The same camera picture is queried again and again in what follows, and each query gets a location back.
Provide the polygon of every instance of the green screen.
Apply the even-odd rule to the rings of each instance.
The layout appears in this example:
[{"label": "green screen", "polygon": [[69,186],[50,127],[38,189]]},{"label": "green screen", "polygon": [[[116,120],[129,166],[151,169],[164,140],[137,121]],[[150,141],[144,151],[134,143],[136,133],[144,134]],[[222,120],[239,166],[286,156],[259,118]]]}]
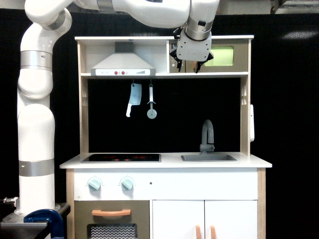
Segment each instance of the green screen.
[{"label": "green screen", "polygon": [[233,46],[212,46],[210,51],[214,59],[204,63],[204,66],[232,66],[234,64]]}]

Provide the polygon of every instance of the cabinet handle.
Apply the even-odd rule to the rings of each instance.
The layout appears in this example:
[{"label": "cabinet handle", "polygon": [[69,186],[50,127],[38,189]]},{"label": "cabinet handle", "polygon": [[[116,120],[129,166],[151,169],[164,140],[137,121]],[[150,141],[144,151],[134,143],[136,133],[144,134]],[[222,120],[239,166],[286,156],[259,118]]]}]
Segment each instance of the cabinet handle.
[{"label": "cabinet handle", "polygon": [[200,239],[200,227],[196,225],[196,239]]},{"label": "cabinet handle", "polygon": [[118,216],[127,216],[131,214],[131,209],[123,209],[121,211],[114,211],[114,212],[105,212],[101,210],[93,210],[92,215],[93,216],[99,216],[99,217],[118,217]]},{"label": "cabinet handle", "polygon": [[216,239],[215,227],[210,226],[210,231],[211,231],[211,239]]}]

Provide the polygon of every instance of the oven door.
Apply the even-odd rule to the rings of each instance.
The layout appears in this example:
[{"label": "oven door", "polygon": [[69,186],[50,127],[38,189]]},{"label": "oven door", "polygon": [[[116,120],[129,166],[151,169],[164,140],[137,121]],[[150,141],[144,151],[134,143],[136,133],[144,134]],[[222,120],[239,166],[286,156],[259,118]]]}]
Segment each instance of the oven door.
[{"label": "oven door", "polygon": [[75,201],[75,239],[150,239],[149,201]]}]

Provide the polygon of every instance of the hanging cleaver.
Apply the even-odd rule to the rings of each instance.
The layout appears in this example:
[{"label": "hanging cleaver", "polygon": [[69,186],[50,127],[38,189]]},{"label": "hanging cleaver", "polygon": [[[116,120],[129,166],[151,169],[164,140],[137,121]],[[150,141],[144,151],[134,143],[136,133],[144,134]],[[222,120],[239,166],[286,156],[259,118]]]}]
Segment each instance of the hanging cleaver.
[{"label": "hanging cleaver", "polygon": [[131,95],[128,104],[128,109],[126,111],[126,117],[130,117],[131,107],[139,106],[142,97],[142,85],[141,84],[131,84]]}]

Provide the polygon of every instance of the stove knob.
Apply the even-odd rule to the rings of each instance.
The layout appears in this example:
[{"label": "stove knob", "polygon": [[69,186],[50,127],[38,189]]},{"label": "stove knob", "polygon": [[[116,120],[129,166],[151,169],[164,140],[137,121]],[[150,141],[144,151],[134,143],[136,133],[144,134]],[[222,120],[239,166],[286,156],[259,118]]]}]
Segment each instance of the stove knob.
[{"label": "stove knob", "polygon": [[101,180],[99,178],[91,178],[88,182],[89,188],[97,191],[101,187]]},{"label": "stove knob", "polygon": [[131,190],[133,188],[134,181],[130,177],[124,177],[121,180],[121,187],[123,190]]}]

